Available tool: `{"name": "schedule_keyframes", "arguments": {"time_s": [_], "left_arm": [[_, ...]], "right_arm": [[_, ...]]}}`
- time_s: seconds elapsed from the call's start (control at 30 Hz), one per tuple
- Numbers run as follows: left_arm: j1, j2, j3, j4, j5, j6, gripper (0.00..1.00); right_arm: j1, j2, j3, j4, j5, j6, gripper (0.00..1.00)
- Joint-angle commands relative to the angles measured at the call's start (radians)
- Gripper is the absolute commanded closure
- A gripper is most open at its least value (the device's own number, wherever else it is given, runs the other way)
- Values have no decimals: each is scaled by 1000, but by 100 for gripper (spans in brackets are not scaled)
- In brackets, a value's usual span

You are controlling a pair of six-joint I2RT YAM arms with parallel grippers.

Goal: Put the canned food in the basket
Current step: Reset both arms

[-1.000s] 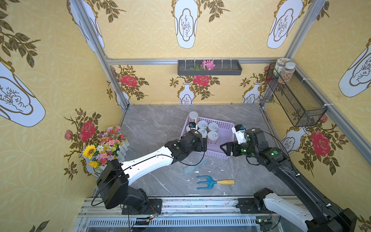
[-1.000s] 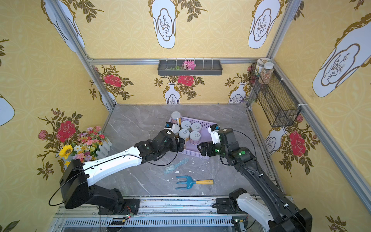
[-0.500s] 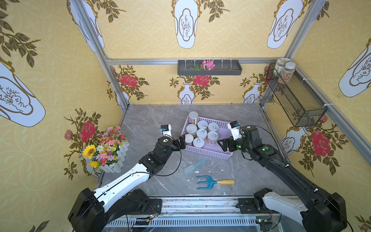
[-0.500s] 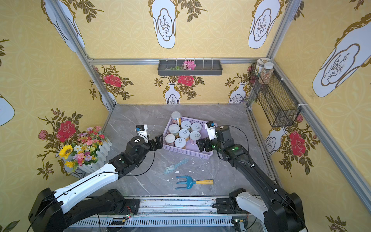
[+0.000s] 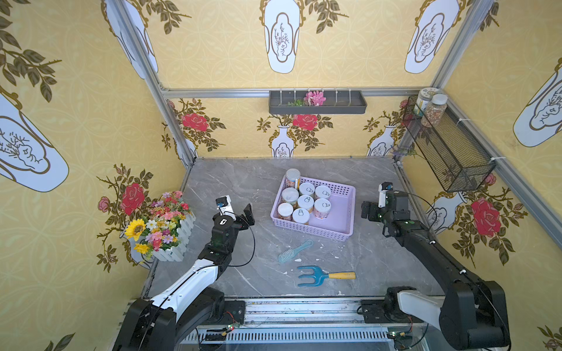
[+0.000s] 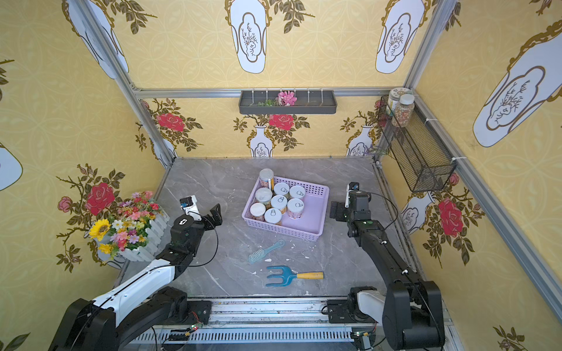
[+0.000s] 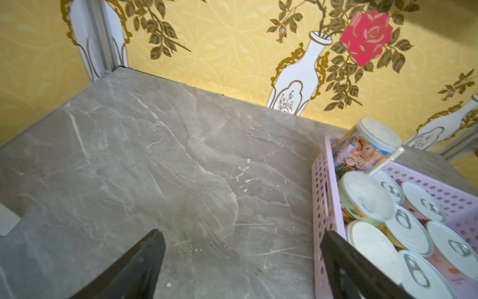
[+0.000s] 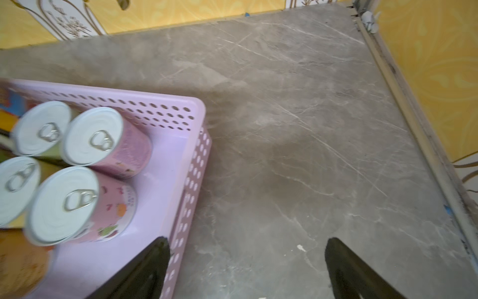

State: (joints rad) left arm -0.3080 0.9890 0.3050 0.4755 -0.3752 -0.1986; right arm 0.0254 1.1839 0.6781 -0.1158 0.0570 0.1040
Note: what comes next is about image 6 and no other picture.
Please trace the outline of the tall can with spoon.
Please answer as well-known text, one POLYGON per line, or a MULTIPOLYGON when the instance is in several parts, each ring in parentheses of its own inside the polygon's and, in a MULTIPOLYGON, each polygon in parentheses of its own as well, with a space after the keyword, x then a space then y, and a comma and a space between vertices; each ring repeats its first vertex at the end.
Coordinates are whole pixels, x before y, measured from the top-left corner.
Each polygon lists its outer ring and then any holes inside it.
POLYGON ((275 186, 274 171, 270 168, 264 168, 259 173, 259 184, 262 188, 273 190, 275 186))

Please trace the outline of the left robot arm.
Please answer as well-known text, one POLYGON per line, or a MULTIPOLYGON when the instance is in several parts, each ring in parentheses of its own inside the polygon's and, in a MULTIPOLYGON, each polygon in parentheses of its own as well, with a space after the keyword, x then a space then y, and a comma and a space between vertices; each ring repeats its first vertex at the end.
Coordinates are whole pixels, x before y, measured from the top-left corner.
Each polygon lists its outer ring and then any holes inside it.
POLYGON ((187 294, 170 284, 194 266, 205 232, 221 225, 220 205, 208 215, 189 211, 177 217, 171 242, 145 269, 111 291, 91 301, 79 298, 67 308, 50 350, 121 350, 157 324, 196 318, 187 294))

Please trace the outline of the small orange can white lid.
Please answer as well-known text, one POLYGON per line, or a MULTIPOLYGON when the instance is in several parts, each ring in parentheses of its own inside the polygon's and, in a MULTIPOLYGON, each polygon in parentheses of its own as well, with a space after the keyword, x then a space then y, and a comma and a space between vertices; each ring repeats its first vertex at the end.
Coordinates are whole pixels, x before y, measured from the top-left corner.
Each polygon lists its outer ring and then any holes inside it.
POLYGON ((250 206, 250 215, 254 220, 263 222, 265 220, 264 216, 267 211, 266 206, 263 203, 254 203, 250 206))

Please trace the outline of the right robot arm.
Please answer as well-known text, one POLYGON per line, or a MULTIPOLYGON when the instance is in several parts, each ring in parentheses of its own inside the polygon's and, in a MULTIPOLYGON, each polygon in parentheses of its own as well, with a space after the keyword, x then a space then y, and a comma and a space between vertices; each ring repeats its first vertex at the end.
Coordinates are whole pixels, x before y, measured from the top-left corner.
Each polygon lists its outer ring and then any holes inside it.
POLYGON ((375 264, 386 285, 382 298, 374 288, 350 290, 351 312, 356 311, 382 324, 389 346, 394 350, 430 347, 443 349, 446 334, 441 291, 433 281, 424 280, 402 259, 386 235, 385 227, 371 218, 370 199, 374 194, 351 182, 344 203, 333 201, 329 217, 348 226, 354 238, 375 264))

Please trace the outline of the purple plastic basket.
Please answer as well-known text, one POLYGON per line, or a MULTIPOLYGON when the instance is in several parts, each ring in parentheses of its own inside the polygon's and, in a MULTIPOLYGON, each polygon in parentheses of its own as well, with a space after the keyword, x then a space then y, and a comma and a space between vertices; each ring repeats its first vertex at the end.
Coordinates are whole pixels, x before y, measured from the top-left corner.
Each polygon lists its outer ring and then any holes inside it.
POLYGON ((288 235, 305 241, 317 241, 323 233, 329 201, 329 187, 279 176, 275 176, 274 181, 275 184, 282 182, 289 186, 299 185, 305 188, 304 211, 301 217, 291 219, 285 213, 282 215, 280 223, 276 225, 254 219, 250 213, 250 207, 255 203, 256 191, 260 188, 260 179, 258 179, 241 214, 242 219, 252 228, 288 235))

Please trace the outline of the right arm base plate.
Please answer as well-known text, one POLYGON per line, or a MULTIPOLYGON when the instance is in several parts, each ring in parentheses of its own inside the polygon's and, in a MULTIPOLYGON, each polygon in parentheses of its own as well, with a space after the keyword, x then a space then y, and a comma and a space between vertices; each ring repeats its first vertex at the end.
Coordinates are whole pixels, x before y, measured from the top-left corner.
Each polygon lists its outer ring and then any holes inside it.
POLYGON ((371 323, 376 321, 359 311, 359 308, 351 302, 342 299, 328 300, 322 308, 321 314, 327 315, 332 324, 346 323, 371 323))

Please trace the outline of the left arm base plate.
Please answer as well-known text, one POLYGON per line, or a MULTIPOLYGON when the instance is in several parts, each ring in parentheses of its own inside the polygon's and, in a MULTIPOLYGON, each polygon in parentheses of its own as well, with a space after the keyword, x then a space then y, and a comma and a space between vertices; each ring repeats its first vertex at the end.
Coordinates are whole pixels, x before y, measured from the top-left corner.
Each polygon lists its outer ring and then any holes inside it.
POLYGON ((187 314, 183 320, 184 324, 194 325, 201 323, 204 326, 209 324, 212 312, 212 302, 209 300, 194 300, 187 302, 187 314))

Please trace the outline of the green label can white lid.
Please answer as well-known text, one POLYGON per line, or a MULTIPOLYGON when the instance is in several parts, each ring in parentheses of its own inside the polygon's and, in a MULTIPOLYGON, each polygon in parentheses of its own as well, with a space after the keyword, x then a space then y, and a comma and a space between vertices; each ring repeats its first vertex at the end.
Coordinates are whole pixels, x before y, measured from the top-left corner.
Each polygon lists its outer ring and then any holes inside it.
POLYGON ((270 190, 270 188, 262 187, 256 190, 255 193, 256 202, 263 204, 266 207, 266 209, 270 209, 272 207, 271 206, 272 198, 273 198, 273 192, 272 190, 270 190))

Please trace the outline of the pull-tab can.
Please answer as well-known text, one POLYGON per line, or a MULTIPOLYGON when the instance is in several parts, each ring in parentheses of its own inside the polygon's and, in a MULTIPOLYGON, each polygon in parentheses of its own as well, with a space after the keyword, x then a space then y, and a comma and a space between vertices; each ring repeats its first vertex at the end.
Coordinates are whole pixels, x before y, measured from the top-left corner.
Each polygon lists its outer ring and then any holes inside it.
POLYGON ((287 214, 291 219, 300 219, 304 211, 304 202, 298 198, 292 198, 287 204, 287 214))
POLYGON ((291 187, 287 183, 279 182, 279 183, 276 183, 274 185, 273 190, 274 190, 275 195, 284 196, 287 199, 289 199, 290 188, 291 187))
POLYGON ((264 214, 265 222, 271 225, 279 225, 282 221, 283 213, 279 209, 268 209, 264 214))
POLYGON ((287 211, 288 199, 284 195, 275 195, 271 199, 270 204, 273 209, 276 209, 284 214, 287 211))
POLYGON ((292 186, 289 190, 289 195, 291 199, 302 200, 306 196, 306 189, 300 185, 292 186))

